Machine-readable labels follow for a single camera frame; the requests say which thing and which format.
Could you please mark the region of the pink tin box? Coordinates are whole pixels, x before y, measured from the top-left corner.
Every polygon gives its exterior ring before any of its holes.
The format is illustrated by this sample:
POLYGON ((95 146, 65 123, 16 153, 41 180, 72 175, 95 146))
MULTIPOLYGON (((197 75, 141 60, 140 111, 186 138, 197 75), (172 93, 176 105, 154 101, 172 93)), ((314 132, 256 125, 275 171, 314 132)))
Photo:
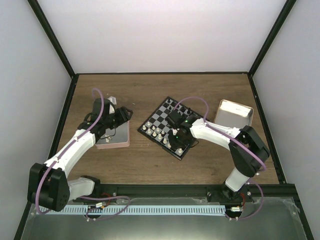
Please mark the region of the pink tin box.
POLYGON ((95 144, 99 150, 126 148, 130 145, 130 122, 125 122, 115 129, 107 129, 95 144))

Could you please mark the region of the black and white chessboard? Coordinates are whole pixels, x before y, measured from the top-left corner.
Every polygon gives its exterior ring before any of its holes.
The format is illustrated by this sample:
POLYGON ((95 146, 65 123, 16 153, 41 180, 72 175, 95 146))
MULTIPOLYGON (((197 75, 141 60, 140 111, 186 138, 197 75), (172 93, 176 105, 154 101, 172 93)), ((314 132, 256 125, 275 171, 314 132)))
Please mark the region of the black and white chessboard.
POLYGON ((168 96, 137 131, 175 158, 182 160, 197 140, 194 137, 187 137, 183 141, 182 137, 174 133, 179 130, 178 124, 192 115, 202 117, 191 108, 168 96))

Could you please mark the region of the black enclosure frame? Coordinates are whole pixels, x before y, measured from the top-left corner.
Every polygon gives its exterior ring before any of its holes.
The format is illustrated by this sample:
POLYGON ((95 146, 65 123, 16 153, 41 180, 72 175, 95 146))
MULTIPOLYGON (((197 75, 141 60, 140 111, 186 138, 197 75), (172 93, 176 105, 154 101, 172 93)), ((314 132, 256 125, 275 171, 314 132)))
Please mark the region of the black enclosure frame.
MULTIPOLYGON (((251 86, 251 90, 255 95, 258 95, 257 93, 257 89, 256 86, 254 84, 254 80, 253 80, 253 75, 256 73, 256 71, 258 70, 260 64, 262 63, 264 57, 266 56, 268 50, 270 49, 273 41, 275 40, 276 36, 278 35, 281 27, 283 26, 283 24, 285 23, 288 15, 290 14, 291 10, 293 9, 294 5, 295 5, 296 1, 295 0, 287 0, 278 17, 276 18, 276 21, 274 22, 267 38, 265 39, 257 57, 255 58, 251 68, 249 71, 178 71, 178 72, 174 72, 174 71, 169 71, 169 72, 145 72, 146 75, 231 75, 231 74, 246 74, 249 80, 249 84, 251 86)), ((65 102, 63 105, 63 109, 62 109, 62 113, 60 115, 59 118, 59 122, 57 125, 57 129, 53 138, 53 143, 51 145, 51 149, 49 152, 49 156, 51 157, 58 148, 58 143, 61 139, 61 135, 62 135, 62 130, 63 127, 65 125, 66 122, 66 118, 67 118, 67 113, 70 109, 70 105, 71 105, 71 100, 72 100, 72 96, 74 95, 74 91, 76 88, 76 83, 78 82, 79 76, 81 75, 81 73, 75 73, 75 71, 73 70, 65 52, 63 51, 63 48, 61 46, 61 44, 59 43, 59 40, 57 39, 45 13, 43 12, 41 5, 39 4, 39 2, 37 0, 29 0, 28 4, 30 5, 31 9, 33 10, 36 18, 38 19, 39 23, 41 24, 41 27, 43 28, 45 34, 47 35, 48 39, 50 40, 51 45, 53 46, 54 50, 56 51, 60 61, 62 62, 64 68, 66 69, 68 75, 71 78, 70 81, 70 85, 69 85, 69 89, 65 98, 65 102)), ((259 99, 259 97, 257 96, 255 98, 255 103, 257 104, 258 107, 258 113, 261 117, 261 121, 262 121, 262 126, 263 126, 263 130, 266 133, 266 138, 267 138, 267 142, 269 144, 271 144, 271 155, 273 157, 275 157, 275 160, 273 161, 273 163, 275 165, 278 165, 279 170, 280 170, 280 175, 283 177, 284 176, 284 172, 282 169, 282 166, 280 164, 280 160, 278 157, 278 153, 275 149, 275 144, 273 142, 273 139, 271 137, 271 133, 270 133, 270 129, 268 126, 268 122, 266 120, 265 117, 265 113, 263 111, 262 105, 261 105, 261 101, 259 99)))

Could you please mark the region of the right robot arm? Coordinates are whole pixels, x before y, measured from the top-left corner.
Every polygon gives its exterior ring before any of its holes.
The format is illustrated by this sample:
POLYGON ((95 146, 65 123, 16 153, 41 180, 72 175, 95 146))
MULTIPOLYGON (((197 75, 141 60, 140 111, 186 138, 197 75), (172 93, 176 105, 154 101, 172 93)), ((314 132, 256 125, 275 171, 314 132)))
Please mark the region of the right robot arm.
POLYGON ((191 114, 182 116, 173 110, 165 119, 170 128, 168 141, 172 149, 182 150, 196 140, 205 140, 228 150, 234 168, 221 186, 221 195, 229 202, 240 196, 245 183, 266 169, 271 153, 253 127, 226 127, 191 114))

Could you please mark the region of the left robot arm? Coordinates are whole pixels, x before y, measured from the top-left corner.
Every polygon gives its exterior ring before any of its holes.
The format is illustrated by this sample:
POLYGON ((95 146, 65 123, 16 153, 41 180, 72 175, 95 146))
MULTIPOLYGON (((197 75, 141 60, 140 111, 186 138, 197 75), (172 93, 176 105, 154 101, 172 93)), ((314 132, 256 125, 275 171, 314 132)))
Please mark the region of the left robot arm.
POLYGON ((107 130, 115 130, 127 123, 133 111, 124 106, 115 107, 110 99, 97 98, 70 141, 45 163, 35 163, 29 171, 27 200, 36 208, 61 211, 69 201, 85 197, 97 202, 102 196, 101 181, 83 175, 68 180, 72 168, 107 130))

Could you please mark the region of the gold tin box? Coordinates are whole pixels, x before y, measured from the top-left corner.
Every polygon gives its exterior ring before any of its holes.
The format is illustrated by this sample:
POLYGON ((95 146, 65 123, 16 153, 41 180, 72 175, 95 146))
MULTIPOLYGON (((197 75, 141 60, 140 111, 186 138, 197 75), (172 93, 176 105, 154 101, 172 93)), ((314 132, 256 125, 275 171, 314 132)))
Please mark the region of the gold tin box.
POLYGON ((237 102, 223 99, 220 101, 214 123, 225 127, 243 128, 251 126, 254 109, 237 102))

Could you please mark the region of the black aluminium mounting rail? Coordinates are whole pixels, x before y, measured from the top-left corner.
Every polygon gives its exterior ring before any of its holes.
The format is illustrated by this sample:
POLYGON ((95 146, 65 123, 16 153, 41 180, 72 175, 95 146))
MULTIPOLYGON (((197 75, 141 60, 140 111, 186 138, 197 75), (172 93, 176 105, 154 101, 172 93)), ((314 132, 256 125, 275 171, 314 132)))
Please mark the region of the black aluminium mounting rail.
POLYGON ((222 198, 221 184, 100 184, 90 198, 222 198))

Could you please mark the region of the black chess pieces row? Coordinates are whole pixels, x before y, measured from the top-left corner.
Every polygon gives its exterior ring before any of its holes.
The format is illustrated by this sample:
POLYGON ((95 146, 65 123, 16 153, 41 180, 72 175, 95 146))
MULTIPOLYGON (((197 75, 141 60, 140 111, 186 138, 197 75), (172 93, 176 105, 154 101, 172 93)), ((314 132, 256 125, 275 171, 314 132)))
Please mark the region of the black chess pieces row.
POLYGON ((177 103, 178 102, 176 100, 174 100, 172 98, 167 98, 165 103, 163 104, 163 106, 166 108, 166 110, 164 112, 166 114, 169 114, 173 110, 176 110, 182 116, 184 116, 184 115, 189 116, 193 113, 190 108, 187 108, 186 106, 184 106, 182 104, 179 104, 177 106, 177 103))

